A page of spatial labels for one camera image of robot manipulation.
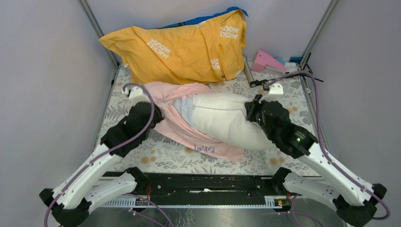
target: floral pattern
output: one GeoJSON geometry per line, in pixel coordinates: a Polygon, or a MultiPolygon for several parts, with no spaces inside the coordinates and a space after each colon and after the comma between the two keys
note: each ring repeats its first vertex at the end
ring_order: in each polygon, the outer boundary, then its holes
{"type": "MultiPolygon", "coordinates": [[[[294,63],[286,63],[286,67],[289,71],[296,70],[294,63]]],[[[263,73],[253,72],[253,76],[258,80],[275,78],[266,71],[263,73]]],[[[107,129],[116,125],[124,115],[128,114],[130,105],[128,98],[122,94],[122,87],[129,82],[129,69],[121,68],[99,132],[99,138],[106,133],[107,129]]],[[[291,121],[314,133],[300,80],[297,78],[286,79],[280,83],[284,88],[284,96],[279,99],[279,102],[290,112],[291,121]]],[[[261,87],[249,87],[244,73],[232,80],[210,83],[208,86],[214,92],[232,92],[249,99],[253,99],[256,94],[264,94],[261,87]]],[[[150,132],[146,141],[112,166],[109,171],[123,171],[133,166],[137,166],[143,172],[239,175],[273,175],[278,168],[286,167],[299,175],[318,175],[310,167],[283,154],[278,149],[246,150],[242,162],[233,162],[210,157],[186,148],[154,130],[150,132]]]]}

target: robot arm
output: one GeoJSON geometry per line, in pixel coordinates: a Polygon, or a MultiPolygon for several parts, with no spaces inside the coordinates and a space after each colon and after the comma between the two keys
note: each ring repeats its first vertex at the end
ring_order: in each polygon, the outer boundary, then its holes
{"type": "MultiPolygon", "coordinates": [[[[377,210],[375,205],[378,201],[328,162],[317,138],[305,128],[291,123],[287,109],[277,101],[266,102],[261,98],[261,95],[257,95],[252,102],[245,104],[247,119],[257,122],[280,151],[311,167],[330,184],[312,182],[281,168],[273,177],[284,187],[281,189],[302,194],[331,207],[343,220],[354,226],[363,226],[370,221],[377,210]]],[[[363,180],[330,153],[327,154],[332,162],[367,190],[374,192],[380,199],[384,197],[387,191],[385,187],[363,180]]]]}
{"type": "Polygon", "coordinates": [[[109,128],[91,156],[68,180],[54,189],[44,189],[39,194],[40,198],[47,206],[50,206],[51,202],[55,200],[59,194],[61,195],[52,206],[52,214],[62,226],[79,226],[97,207],[119,195],[132,192],[137,187],[137,183],[143,180],[144,176],[141,172],[125,173],[105,185],[91,189],[93,184],[111,166],[121,161],[131,150],[135,149],[142,141],[146,140],[148,131],[162,121],[163,117],[160,109],[155,106],[152,123],[145,133],[141,134],[131,143],[100,158],[96,158],[98,155],[107,152],[109,148],[129,140],[141,131],[149,120],[151,113],[150,108],[149,102],[146,102],[146,100],[139,100],[139,102],[130,109],[128,116],[121,119],[116,126],[109,128]],[[75,180],[63,191],[63,188],[72,179],[75,180]]]}

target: yellow pillowcase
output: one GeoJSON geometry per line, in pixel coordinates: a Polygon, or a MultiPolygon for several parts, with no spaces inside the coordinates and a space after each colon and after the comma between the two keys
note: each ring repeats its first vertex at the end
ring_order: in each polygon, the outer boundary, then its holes
{"type": "Polygon", "coordinates": [[[99,41],[129,65],[133,83],[224,81],[244,68],[243,17],[235,10],[197,25],[151,30],[132,26],[99,41]]]}

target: metal floor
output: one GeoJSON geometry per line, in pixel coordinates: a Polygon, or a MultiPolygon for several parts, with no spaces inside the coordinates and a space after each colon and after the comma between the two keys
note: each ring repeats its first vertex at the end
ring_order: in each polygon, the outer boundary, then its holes
{"type": "MultiPolygon", "coordinates": [[[[164,209],[176,227],[297,227],[292,214],[277,215],[273,210],[262,209],[164,209]]],[[[295,211],[317,218],[324,227],[346,227],[330,208],[311,199],[299,198],[295,211]]],[[[168,221],[157,209],[142,212],[168,226],[168,221]]],[[[319,224],[298,215],[303,227],[319,224]]],[[[81,225],[82,227],[157,227],[153,222],[121,208],[98,208],[81,225]]]]}

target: blue fabric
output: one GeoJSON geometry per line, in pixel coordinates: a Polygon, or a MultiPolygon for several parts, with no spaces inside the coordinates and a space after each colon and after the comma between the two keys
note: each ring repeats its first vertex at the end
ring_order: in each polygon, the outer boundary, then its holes
{"type": "MultiPolygon", "coordinates": [[[[172,24],[172,25],[167,25],[167,26],[164,26],[164,27],[162,27],[162,28],[181,27],[181,26],[185,26],[185,25],[197,25],[197,24],[199,24],[199,23],[202,22],[202,21],[208,20],[208,19],[210,19],[210,18],[214,18],[214,17],[221,16],[221,15],[223,15],[223,14],[229,13],[229,12],[234,11],[234,10],[237,10],[237,9],[240,9],[240,8],[238,8],[238,7],[230,7],[230,8],[228,8],[225,12],[217,13],[217,14],[215,14],[215,15],[213,15],[213,16],[197,17],[197,18],[194,18],[194,19],[192,19],[192,20],[187,20],[187,21],[184,21],[184,22],[181,22],[181,23],[176,23],[176,24],[172,24]]],[[[240,9],[240,10],[248,17],[248,13],[247,13],[245,10],[243,10],[243,9],[240,9]]]]}
{"type": "Polygon", "coordinates": [[[178,111],[181,117],[193,128],[195,125],[192,120],[193,100],[192,98],[178,98],[173,101],[174,108],[178,111]]]}

